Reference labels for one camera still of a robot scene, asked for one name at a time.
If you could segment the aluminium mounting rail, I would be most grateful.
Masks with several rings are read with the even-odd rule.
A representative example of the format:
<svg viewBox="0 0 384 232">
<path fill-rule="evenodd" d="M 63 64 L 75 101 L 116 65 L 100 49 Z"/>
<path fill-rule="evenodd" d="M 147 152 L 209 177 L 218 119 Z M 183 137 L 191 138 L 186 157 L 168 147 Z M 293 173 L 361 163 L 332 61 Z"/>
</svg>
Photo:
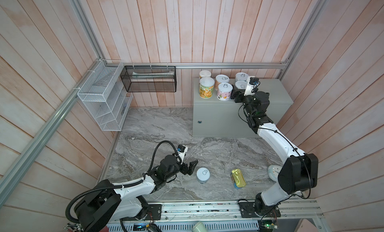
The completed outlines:
<svg viewBox="0 0 384 232">
<path fill-rule="evenodd" d="M 314 199 L 292 197 L 273 211 L 255 213 L 253 200 L 148 202 L 155 222 L 245 221 L 260 219 L 322 219 L 325 217 Z"/>
</svg>

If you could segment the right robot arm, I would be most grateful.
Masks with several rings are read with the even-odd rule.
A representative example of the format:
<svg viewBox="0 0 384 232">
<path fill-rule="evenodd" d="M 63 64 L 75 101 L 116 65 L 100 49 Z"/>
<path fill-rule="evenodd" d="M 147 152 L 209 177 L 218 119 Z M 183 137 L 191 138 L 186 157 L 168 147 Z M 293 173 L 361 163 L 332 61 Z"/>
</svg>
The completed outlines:
<svg viewBox="0 0 384 232">
<path fill-rule="evenodd" d="M 235 92 L 234 101 L 242 104 L 244 121 L 248 126 L 271 146 L 284 163 L 277 182 L 256 195 L 255 213 L 264 217 L 296 192 L 309 191 L 310 194 L 312 188 L 317 186 L 319 160 L 316 155 L 307 154 L 296 147 L 267 116 L 269 94 L 255 92 L 246 95 Z"/>
</svg>

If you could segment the pink can white lid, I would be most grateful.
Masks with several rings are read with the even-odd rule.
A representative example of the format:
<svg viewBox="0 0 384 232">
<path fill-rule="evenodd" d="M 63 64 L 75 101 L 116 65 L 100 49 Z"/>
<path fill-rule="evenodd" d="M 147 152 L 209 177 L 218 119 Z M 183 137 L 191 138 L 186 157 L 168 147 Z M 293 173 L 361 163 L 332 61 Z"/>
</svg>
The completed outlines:
<svg viewBox="0 0 384 232">
<path fill-rule="evenodd" d="M 247 88 L 247 81 L 235 81 L 234 92 L 244 93 Z"/>
</svg>

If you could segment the orange can pull tab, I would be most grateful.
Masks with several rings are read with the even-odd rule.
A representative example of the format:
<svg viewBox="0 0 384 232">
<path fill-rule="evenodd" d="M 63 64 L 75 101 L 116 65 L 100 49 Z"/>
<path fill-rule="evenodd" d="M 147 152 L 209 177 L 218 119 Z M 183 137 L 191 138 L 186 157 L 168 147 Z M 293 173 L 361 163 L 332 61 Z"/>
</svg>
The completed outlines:
<svg viewBox="0 0 384 232">
<path fill-rule="evenodd" d="M 228 83 L 230 81 L 230 78 L 226 75 L 217 75 L 215 77 L 215 89 L 218 90 L 219 84 L 221 83 Z"/>
</svg>

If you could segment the pink can pull tab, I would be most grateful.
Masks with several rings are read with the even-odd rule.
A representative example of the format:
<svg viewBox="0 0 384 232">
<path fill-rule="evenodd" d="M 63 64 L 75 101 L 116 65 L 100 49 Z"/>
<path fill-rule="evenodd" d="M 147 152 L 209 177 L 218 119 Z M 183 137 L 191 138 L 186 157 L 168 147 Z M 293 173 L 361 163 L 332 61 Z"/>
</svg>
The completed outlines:
<svg viewBox="0 0 384 232">
<path fill-rule="evenodd" d="M 229 101 L 231 99 L 231 94 L 233 91 L 233 86 L 229 83 L 220 83 L 218 85 L 217 97 L 220 101 Z"/>
</svg>

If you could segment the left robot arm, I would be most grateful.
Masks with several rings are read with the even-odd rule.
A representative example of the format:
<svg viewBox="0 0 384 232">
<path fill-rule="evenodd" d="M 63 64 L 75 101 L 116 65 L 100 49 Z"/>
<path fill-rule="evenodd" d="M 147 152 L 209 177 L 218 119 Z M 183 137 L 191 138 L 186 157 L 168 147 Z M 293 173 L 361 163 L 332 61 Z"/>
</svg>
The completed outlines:
<svg viewBox="0 0 384 232">
<path fill-rule="evenodd" d="M 108 179 L 100 181 L 94 188 L 73 198 L 66 207 L 66 218 L 81 227 L 82 232 L 100 232 L 110 221 L 124 218 L 144 219 L 149 212 L 149 204 L 144 198 L 167 183 L 174 181 L 178 173 L 191 176 L 198 164 L 192 161 L 184 162 L 188 147 L 175 147 L 170 141 L 173 153 L 161 160 L 159 166 L 150 167 L 142 177 L 123 183 L 111 183 Z"/>
</svg>

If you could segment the grey metal cabinet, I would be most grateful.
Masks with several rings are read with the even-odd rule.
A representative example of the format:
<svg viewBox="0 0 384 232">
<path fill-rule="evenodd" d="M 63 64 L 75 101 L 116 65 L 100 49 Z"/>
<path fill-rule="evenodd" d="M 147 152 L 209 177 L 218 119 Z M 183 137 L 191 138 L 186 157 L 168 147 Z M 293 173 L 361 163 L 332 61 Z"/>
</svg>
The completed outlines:
<svg viewBox="0 0 384 232">
<path fill-rule="evenodd" d="M 266 114 L 277 124 L 294 103 L 278 79 L 260 79 L 259 90 L 269 93 L 270 105 Z M 199 95 L 199 79 L 193 82 L 193 137 L 196 138 L 257 138 L 258 136 L 243 122 L 244 114 L 238 116 L 241 103 L 234 100 L 220 101 L 217 91 L 209 99 Z"/>
</svg>

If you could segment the white round clock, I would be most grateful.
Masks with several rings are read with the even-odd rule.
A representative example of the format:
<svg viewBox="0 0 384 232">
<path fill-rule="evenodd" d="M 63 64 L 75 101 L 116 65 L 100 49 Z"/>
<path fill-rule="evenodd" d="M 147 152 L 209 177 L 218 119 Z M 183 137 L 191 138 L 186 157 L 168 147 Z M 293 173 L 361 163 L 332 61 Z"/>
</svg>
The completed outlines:
<svg viewBox="0 0 384 232">
<path fill-rule="evenodd" d="M 282 169 L 282 166 L 279 166 L 279 165 L 270 165 L 268 167 L 268 176 L 269 178 L 274 181 L 274 182 L 277 182 L 278 181 L 278 176 L 279 176 L 279 173 Z"/>
</svg>

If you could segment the white cup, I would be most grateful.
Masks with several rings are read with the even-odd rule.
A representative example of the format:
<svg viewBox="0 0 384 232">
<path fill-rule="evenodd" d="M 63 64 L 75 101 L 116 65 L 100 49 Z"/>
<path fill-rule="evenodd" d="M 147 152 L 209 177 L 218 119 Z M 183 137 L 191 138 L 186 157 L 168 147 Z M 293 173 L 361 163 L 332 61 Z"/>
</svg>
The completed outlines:
<svg viewBox="0 0 384 232">
<path fill-rule="evenodd" d="M 202 222 L 198 222 L 193 226 L 192 232 L 208 232 L 208 230 Z"/>
</svg>

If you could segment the yellow can white lid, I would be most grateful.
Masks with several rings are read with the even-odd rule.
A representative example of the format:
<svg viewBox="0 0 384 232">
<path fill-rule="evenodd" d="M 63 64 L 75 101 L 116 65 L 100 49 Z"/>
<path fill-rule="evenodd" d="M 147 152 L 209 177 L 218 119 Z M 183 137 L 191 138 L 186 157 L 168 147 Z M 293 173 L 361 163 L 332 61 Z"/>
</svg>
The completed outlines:
<svg viewBox="0 0 384 232">
<path fill-rule="evenodd" d="M 211 77 L 212 76 L 212 73 L 208 70 L 202 70 L 199 72 L 199 78 L 202 79 L 202 78 L 205 78 L 205 77 Z"/>
</svg>

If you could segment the yellow rectangular sardine tin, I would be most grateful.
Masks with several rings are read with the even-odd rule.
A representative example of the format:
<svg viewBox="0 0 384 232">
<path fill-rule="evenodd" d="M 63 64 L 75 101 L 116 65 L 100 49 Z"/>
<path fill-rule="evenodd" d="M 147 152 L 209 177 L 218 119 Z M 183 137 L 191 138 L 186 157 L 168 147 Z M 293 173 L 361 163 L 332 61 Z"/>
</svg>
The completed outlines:
<svg viewBox="0 0 384 232">
<path fill-rule="evenodd" d="M 243 173 L 240 169 L 234 169 L 231 171 L 231 178 L 236 189 L 240 189 L 246 186 L 246 182 Z"/>
</svg>

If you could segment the blue can pull tab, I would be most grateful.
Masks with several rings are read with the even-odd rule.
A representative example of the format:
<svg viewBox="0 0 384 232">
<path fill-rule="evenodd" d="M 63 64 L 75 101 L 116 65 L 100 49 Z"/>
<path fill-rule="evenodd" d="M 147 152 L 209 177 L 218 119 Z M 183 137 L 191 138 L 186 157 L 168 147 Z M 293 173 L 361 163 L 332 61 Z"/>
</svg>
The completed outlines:
<svg viewBox="0 0 384 232">
<path fill-rule="evenodd" d="M 201 184 L 205 184 L 211 177 L 210 171 L 207 168 L 199 168 L 196 175 L 198 182 Z"/>
</svg>

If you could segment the black mesh basket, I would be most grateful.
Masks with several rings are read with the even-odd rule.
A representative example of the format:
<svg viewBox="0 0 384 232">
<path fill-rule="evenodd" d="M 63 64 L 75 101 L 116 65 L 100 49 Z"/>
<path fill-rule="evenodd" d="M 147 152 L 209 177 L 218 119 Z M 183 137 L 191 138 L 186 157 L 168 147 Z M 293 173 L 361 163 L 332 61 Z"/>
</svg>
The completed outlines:
<svg viewBox="0 0 384 232">
<path fill-rule="evenodd" d="M 124 66 L 120 78 L 129 93 L 177 91 L 177 73 L 173 66 Z"/>
</svg>

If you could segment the tall can green label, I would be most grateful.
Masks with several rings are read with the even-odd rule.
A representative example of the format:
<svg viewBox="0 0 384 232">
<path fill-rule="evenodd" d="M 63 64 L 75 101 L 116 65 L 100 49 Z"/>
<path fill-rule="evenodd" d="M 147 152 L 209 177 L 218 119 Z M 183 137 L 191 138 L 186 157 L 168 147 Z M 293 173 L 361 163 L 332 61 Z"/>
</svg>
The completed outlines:
<svg viewBox="0 0 384 232">
<path fill-rule="evenodd" d="M 213 95 L 215 80 L 211 77 L 202 77 L 200 79 L 199 95 L 203 99 L 209 99 Z"/>
</svg>

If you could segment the silver can pull tab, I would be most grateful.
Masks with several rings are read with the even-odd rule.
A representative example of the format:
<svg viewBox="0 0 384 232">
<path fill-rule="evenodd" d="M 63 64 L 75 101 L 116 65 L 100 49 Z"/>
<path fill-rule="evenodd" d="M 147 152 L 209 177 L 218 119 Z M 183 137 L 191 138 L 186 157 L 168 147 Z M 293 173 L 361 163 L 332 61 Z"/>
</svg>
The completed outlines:
<svg viewBox="0 0 384 232">
<path fill-rule="evenodd" d="M 246 73 L 236 73 L 236 76 L 235 76 L 235 81 L 247 81 L 249 75 L 246 74 Z"/>
</svg>

